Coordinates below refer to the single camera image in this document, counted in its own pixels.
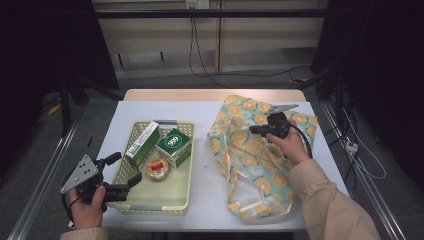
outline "black curtain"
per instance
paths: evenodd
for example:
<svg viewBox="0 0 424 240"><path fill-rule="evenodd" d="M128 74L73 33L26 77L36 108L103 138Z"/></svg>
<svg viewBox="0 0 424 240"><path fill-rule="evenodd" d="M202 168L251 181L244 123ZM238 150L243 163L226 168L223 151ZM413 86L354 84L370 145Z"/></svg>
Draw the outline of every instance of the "black curtain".
<svg viewBox="0 0 424 240"><path fill-rule="evenodd" d="M23 149L43 97L60 91L62 80L71 94L119 86L90 0L2 1L0 32L4 173Z"/></svg>
<svg viewBox="0 0 424 240"><path fill-rule="evenodd" d="M330 1L330 6L345 7L339 2L344 1ZM340 73L355 103L400 167L424 190L420 151L424 135L424 28L420 4L406 0L376 0L371 4L372 11L363 15L362 30L357 31L356 47L347 54ZM346 21L325 20L312 64L315 71L337 55L334 46L348 31L344 28Z"/></svg>

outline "basket handle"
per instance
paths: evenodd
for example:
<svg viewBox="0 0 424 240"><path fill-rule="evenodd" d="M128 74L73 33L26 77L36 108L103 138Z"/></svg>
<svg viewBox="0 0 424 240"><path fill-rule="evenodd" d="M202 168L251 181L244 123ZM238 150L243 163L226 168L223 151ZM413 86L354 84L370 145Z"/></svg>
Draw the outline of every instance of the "basket handle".
<svg viewBox="0 0 424 240"><path fill-rule="evenodd" d="M163 125L172 126L171 128L177 128L178 126L177 120L153 120L153 121L162 126Z"/></svg>

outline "wooden table edge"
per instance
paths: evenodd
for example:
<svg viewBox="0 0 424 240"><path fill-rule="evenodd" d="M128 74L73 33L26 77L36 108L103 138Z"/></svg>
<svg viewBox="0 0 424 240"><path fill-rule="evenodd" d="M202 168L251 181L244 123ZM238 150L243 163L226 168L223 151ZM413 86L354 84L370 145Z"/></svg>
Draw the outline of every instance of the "wooden table edge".
<svg viewBox="0 0 424 240"><path fill-rule="evenodd" d="M297 89L130 89L124 101L224 101L228 95L263 102L306 102Z"/></svg>

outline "white table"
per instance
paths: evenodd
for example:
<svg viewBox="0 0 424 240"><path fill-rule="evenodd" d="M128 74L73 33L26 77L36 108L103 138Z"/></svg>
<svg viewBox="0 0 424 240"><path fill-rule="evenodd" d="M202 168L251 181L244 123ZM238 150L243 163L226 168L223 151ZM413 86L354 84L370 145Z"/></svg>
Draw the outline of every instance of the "white table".
<svg viewBox="0 0 424 240"><path fill-rule="evenodd" d="M114 208L108 208L108 211L104 214L104 227L149 232L261 232L296 231L305 228L301 217L300 202L297 198L295 198L293 202L290 213L266 220L259 224L243 222L227 209L226 201L229 186L225 176L218 170L209 139L207 138L207 132L225 98L220 101L169 100L170 99L165 101L119 102L98 158L106 157L116 151L123 151L128 139L128 134L133 123L137 120L169 119L195 122L196 134L194 141L193 170L190 200L186 213L123 214ZM298 103L300 106L295 109L296 111L314 114L308 102L270 101L269 103ZM339 190L347 194L346 187L319 126L316 131L313 155L328 177L337 183ZM106 182L112 182L117 167L118 163L115 163L105 168L104 177Z"/></svg>

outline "small container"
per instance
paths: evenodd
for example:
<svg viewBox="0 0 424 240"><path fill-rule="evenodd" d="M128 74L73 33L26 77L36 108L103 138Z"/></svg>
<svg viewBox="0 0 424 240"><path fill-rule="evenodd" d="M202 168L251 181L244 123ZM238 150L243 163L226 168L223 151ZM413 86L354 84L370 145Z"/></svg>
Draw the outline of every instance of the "small container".
<svg viewBox="0 0 424 240"><path fill-rule="evenodd" d="M155 158L146 166L147 176L155 182L160 182L169 174L169 164L163 158Z"/></svg>

